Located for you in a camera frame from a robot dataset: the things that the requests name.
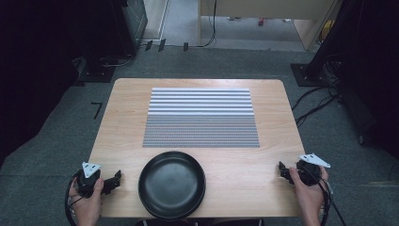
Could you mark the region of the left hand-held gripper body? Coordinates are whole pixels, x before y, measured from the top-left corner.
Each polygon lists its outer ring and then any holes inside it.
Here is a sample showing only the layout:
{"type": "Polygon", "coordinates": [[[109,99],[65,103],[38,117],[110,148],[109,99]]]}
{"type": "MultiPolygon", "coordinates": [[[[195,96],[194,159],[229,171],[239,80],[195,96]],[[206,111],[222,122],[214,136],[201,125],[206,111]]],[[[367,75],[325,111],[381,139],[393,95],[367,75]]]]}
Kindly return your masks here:
{"type": "Polygon", "coordinates": [[[96,190],[101,175],[101,166],[88,162],[82,163],[77,177],[77,191],[83,198],[94,198],[99,194],[96,190]]]}

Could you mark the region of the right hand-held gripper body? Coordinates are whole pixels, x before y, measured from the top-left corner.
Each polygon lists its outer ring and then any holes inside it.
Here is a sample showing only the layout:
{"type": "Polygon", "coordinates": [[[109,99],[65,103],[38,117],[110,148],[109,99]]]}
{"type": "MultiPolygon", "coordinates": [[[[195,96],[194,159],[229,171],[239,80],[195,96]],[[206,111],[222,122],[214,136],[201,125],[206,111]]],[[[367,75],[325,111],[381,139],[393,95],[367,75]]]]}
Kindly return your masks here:
{"type": "Polygon", "coordinates": [[[316,185],[321,180],[320,167],[330,168],[330,164],[315,153],[302,154],[296,163],[301,181],[307,186],[316,185]]]}

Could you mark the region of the black stand base plate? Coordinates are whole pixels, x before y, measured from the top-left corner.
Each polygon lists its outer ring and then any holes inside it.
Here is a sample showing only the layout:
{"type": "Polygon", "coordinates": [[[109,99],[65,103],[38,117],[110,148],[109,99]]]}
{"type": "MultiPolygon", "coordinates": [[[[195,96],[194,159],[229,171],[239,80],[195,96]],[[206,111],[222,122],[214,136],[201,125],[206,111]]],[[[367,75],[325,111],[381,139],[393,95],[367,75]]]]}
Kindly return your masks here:
{"type": "Polygon", "coordinates": [[[299,87],[328,87],[329,81],[323,70],[315,70],[309,64],[291,65],[295,81],[299,87]]]}
{"type": "Polygon", "coordinates": [[[105,67],[84,57],[76,58],[72,65],[79,72],[74,85],[83,87],[86,83],[110,83],[115,71],[114,67],[105,67]]]}

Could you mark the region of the yellow object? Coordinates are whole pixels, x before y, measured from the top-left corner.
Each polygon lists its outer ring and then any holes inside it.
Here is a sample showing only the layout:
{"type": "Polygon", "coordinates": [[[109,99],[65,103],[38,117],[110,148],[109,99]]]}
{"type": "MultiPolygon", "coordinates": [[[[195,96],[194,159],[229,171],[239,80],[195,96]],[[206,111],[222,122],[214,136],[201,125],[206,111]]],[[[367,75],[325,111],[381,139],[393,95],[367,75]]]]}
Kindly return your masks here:
{"type": "Polygon", "coordinates": [[[326,37],[327,37],[328,33],[330,32],[330,30],[332,29],[332,26],[334,25],[334,23],[335,23],[334,20],[326,21],[326,23],[324,24],[324,26],[318,36],[318,41],[320,43],[322,43],[326,39],[326,37]]]}

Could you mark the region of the dark glass-front cabinet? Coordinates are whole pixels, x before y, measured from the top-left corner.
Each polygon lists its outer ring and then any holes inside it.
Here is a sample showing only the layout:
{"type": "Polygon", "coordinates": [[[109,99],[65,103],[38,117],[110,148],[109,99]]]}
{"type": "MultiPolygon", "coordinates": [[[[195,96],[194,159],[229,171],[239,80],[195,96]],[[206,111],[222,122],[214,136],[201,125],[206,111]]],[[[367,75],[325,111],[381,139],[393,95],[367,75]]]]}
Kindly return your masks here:
{"type": "Polygon", "coordinates": [[[134,56],[148,23],[144,0],[110,0],[124,56],[134,56]]]}

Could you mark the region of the person's left hand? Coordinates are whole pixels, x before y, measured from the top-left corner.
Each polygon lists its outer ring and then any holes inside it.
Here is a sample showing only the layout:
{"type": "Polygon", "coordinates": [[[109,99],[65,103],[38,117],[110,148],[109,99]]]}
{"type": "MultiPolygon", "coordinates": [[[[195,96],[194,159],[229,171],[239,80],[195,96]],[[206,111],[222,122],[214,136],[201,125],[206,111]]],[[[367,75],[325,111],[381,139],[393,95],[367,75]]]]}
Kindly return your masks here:
{"type": "Polygon", "coordinates": [[[98,186],[96,190],[99,192],[94,198],[82,198],[77,190],[74,188],[77,179],[74,178],[72,185],[69,190],[69,196],[71,197],[72,209],[77,220],[79,218],[100,218],[102,211],[102,190],[104,187],[104,180],[99,179],[98,186]]]}

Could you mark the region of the grey striped placemat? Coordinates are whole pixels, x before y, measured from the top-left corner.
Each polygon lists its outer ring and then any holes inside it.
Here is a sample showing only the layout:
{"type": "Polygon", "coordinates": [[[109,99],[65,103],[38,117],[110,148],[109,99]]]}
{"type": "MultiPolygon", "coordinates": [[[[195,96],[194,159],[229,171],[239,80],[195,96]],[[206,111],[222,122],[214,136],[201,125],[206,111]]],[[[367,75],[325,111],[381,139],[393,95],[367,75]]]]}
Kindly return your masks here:
{"type": "Polygon", "coordinates": [[[248,89],[152,89],[146,148],[258,148],[248,89]]]}

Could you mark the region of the black round plate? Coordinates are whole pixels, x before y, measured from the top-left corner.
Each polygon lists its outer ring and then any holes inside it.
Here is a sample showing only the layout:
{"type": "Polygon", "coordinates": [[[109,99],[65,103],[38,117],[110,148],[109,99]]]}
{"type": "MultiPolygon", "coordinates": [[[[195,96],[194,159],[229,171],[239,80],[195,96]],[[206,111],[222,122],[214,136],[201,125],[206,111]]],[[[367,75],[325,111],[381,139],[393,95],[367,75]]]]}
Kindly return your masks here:
{"type": "Polygon", "coordinates": [[[191,155],[160,153],[141,171],[138,195],[145,209],[163,220],[178,220],[194,213],[205,196],[206,177],[191,155]]]}

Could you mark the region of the person's right hand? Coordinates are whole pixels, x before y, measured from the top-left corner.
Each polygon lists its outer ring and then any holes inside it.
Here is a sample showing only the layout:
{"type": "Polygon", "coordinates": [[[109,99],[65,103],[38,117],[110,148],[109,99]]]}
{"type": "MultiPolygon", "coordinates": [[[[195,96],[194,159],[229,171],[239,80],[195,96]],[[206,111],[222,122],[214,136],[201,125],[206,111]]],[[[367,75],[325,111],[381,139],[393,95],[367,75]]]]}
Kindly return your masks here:
{"type": "Polygon", "coordinates": [[[325,180],[328,173],[324,167],[320,167],[321,180],[319,185],[306,186],[299,177],[295,168],[289,168],[291,177],[295,184],[295,195],[300,207],[301,218],[318,218],[322,204],[324,203],[324,192],[327,190],[325,180]]]}

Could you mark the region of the dark curtain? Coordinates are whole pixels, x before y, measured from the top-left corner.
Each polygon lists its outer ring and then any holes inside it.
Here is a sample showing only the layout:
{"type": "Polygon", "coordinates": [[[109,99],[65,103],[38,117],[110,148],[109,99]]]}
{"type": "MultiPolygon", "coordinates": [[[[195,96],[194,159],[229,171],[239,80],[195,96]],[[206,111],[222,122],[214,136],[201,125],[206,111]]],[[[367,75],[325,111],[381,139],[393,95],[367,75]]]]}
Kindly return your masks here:
{"type": "Polygon", "coordinates": [[[0,167],[41,129],[78,78],[86,35],[109,0],[0,0],[0,167]]]}
{"type": "Polygon", "coordinates": [[[399,159],[399,0],[343,0],[309,65],[332,68],[363,141],[399,159]]]}

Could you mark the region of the light wooden desk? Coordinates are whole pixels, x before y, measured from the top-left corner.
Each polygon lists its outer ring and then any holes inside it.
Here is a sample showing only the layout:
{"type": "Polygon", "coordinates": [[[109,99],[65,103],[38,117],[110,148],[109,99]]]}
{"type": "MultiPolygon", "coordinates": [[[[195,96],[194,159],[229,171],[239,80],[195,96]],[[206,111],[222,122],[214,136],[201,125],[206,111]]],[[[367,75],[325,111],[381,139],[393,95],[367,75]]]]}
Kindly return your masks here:
{"type": "Polygon", "coordinates": [[[198,0],[198,42],[201,18],[291,19],[305,50],[310,50],[340,0],[198,0]]]}

